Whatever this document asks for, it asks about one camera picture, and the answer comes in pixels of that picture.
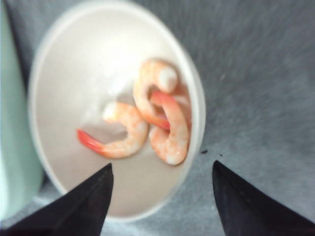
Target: bowl rim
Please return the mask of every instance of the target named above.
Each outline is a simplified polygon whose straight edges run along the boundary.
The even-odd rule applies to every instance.
[[[30,81],[29,81],[29,99],[28,99],[28,115],[29,115],[29,124],[31,128],[31,136],[36,147],[36,152],[39,156],[40,162],[42,163],[49,179],[52,183],[56,186],[58,191],[62,194],[65,194],[67,190],[62,185],[59,178],[55,175],[53,169],[48,163],[48,158],[44,153],[43,145],[41,144],[38,127],[36,124],[36,115],[35,115],[35,108],[36,108],[36,89],[37,84],[39,81],[39,73],[40,69],[44,63],[44,58],[49,52],[49,49],[54,42],[54,40],[60,35],[60,33],[69,26],[72,22],[76,19],[79,19],[81,16],[85,14],[89,14],[93,11],[100,10],[100,9],[107,9],[107,10],[119,10],[125,11],[130,15],[137,15],[144,21],[147,21],[153,27],[155,27],[161,35],[163,35],[170,47],[173,48],[176,58],[183,66],[185,73],[183,74],[190,74],[194,80],[195,88],[189,90],[190,101],[192,102],[192,127],[194,129],[191,130],[191,136],[196,136],[198,138],[191,139],[189,149],[192,145],[194,145],[194,151],[191,154],[192,158],[186,159],[185,162],[188,162],[184,165],[183,170],[181,171],[176,184],[171,188],[170,192],[158,203],[154,204],[146,211],[126,217],[115,217],[115,216],[106,216],[106,221],[111,222],[130,222],[135,220],[143,219],[153,213],[157,212],[160,208],[162,208],[166,203],[175,195],[175,193],[179,190],[180,186],[183,184],[184,180],[186,179],[189,170],[192,167],[192,162],[194,158],[197,156],[205,129],[205,122],[206,122],[206,105],[205,105],[205,97],[204,91],[202,88],[201,80],[199,74],[191,60],[188,52],[182,47],[179,41],[175,38],[173,33],[168,29],[168,27],[152,12],[145,9],[144,7],[127,1],[90,1],[80,3],[75,5],[71,9],[67,10],[63,13],[57,20],[51,25],[51,27],[45,33],[39,47],[36,50],[35,58],[33,60],[31,66],[31,73],[30,73]]]

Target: white bowl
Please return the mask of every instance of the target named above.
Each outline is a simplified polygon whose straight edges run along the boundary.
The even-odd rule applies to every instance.
[[[191,140],[186,160],[162,162],[148,142],[132,157],[107,159],[82,146],[76,129],[103,141],[122,134],[101,121],[109,100],[133,104],[132,83],[140,63],[158,57],[174,63],[191,102]],[[201,145],[205,99],[197,71],[168,28],[152,13],[128,2],[89,2],[62,17],[45,36],[31,70],[30,121],[41,162],[66,193],[111,162],[114,188],[107,220],[152,214],[183,183]]]

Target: light green object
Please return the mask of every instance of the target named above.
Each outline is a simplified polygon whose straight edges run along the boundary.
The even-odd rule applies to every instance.
[[[29,129],[26,96],[4,1],[1,1],[0,219],[38,192],[43,172]]]

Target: gray fabric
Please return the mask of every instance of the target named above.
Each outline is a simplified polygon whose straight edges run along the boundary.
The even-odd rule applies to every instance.
[[[7,0],[24,75],[54,19],[76,0]],[[315,221],[315,1],[140,0],[173,31],[200,73],[207,124],[200,154],[172,200],[102,235],[224,235],[211,167],[218,159]],[[59,194],[46,181],[7,227]]]

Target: shrimp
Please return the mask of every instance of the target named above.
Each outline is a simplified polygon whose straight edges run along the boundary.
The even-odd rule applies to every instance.
[[[171,95],[154,91],[151,102],[157,106],[162,106],[170,123],[169,134],[157,126],[150,131],[151,146],[160,159],[168,164],[178,165],[186,158],[189,142],[189,131],[185,117]]]
[[[103,120],[108,123],[120,122],[127,129],[127,137],[124,140],[103,144],[78,129],[77,137],[83,145],[108,158],[130,156],[141,149],[147,138],[149,126],[134,106],[111,102],[104,109]]]
[[[158,87],[162,92],[171,93],[177,82],[176,70],[170,64],[158,59],[150,59],[142,64],[139,78],[134,83],[133,98],[148,123],[169,130],[169,122],[157,115],[153,104],[149,102],[148,93],[152,86]]]

